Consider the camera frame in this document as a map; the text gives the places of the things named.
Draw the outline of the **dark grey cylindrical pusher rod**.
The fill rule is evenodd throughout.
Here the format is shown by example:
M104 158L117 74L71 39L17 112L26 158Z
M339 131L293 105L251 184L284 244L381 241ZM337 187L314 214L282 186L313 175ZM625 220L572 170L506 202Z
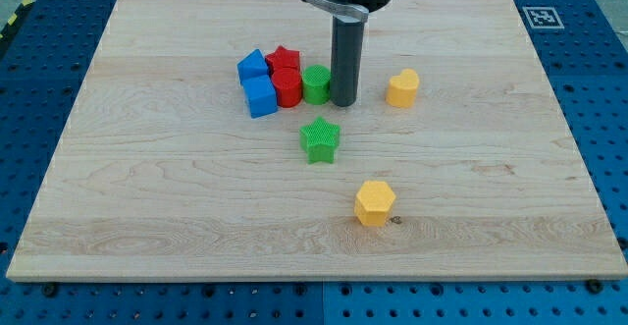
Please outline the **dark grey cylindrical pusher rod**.
M339 107L357 99L364 24L333 17L330 99Z

